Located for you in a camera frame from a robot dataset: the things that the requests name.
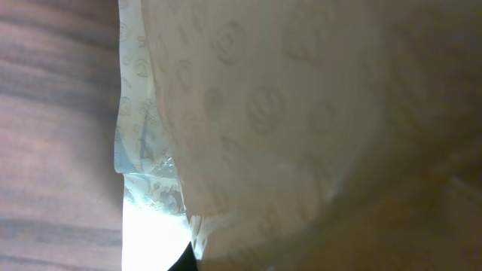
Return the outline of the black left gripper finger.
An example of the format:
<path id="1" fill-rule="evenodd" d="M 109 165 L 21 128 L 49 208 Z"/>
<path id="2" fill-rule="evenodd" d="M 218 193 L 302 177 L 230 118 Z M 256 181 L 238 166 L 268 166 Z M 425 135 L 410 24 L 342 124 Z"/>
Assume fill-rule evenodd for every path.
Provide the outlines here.
<path id="1" fill-rule="evenodd" d="M 189 243 L 180 258 L 168 269 L 168 271 L 198 271 L 197 260 L 193 248 Z"/>

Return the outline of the beige resealable pouch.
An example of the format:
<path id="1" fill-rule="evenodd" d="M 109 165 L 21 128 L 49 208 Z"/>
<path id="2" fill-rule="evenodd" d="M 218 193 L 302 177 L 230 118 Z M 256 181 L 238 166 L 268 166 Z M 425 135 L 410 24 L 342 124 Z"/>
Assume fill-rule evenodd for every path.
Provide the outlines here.
<path id="1" fill-rule="evenodd" d="M 126 0 L 124 270 L 479 270 L 481 3 Z"/>

